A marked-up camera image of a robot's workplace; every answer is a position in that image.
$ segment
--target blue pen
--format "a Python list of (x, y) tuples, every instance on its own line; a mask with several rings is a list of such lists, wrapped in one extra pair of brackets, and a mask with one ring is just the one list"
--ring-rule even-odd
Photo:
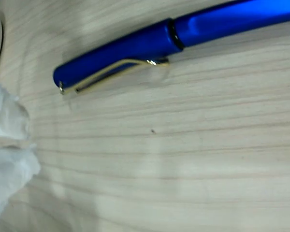
[(176, 19), (165, 19), (83, 54), (54, 71), (62, 94), (80, 92), (140, 64), (224, 36), (290, 21), (290, 0), (235, 0)]

